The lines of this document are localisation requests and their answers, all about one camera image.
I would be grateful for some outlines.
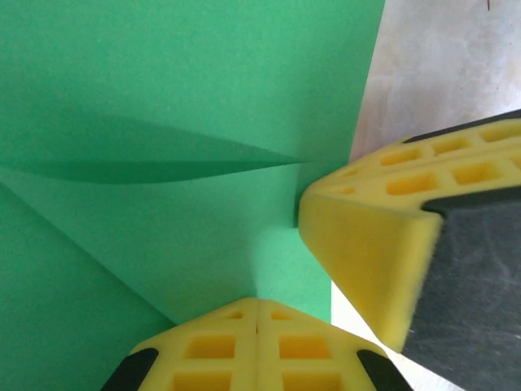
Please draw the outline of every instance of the black surface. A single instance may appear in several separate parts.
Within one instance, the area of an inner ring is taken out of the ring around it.
[[[418,136],[414,136],[414,137],[406,139],[403,142],[403,144],[414,143],[416,141],[421,141],[421,140],[427,140],[428,138],[441,136],[442,134],[448,134],[448,133],[452,133],[452,132],[457,132],[459,130],[470,129],[470,128],[473,128],[474,126],[492,124],[493,122],[503,121],[503,120],[514,120],[514,119],[518,119],[518,118],[521,118],[521,110],[516,110],[514,112],[506,112],[505,114],[501,114],[499,116],[491,116],[489,118],[484,118],[483,120],[469,122],[468,124],[461,124],[461,125],[456,125],[456,126],[447,128],[447,129],[437,130],[436,132],[419,134]]]
[[[358,350],[358,359],[376,391],[413,391],[391,360],[371,350]]]
[[[445,220],[404,354],[469,391],[521,390],[521,187],[422,208]]]
[[[138,391],[158,354],[149,348],[125,357],[101,391]]]

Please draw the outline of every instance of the white surface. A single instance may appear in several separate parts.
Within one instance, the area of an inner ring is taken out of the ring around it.
[[[521,0],[387,0],[352,160],[521,108]],[[331,322],[379,343],[334,286]],[[460,389],[386,348],[415,390]]]

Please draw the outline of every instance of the yellow plastic corner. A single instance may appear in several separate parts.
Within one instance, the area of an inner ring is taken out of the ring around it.
[[[139,391],[376,391],[377,345],[275,301],[243,299],[136,346],[160,353]]]
[[[422,204],[520,184],[520,120],[393,144],[310,186],[300,235],[376,336],[401,350],[443,222]]]

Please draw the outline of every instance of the green background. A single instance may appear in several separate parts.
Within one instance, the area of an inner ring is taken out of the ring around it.
[[[328,320],[296,206],[348,158],[382,9],[1,2],[2,389],[98,389],[240,297]]]

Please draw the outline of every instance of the green paper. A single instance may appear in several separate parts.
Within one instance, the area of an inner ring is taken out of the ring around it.
[[[2,389],[100,389],[173,326],[4,186],[0,216]]]
[[[296,208],[348,158],[382,9],[2,2],[0,388],[96,389],[244,296],[327,320]]]
[[[257,296],[329,319],[329,279],[294,227],[305,166],[147,185],[0,179],[175,323]]]

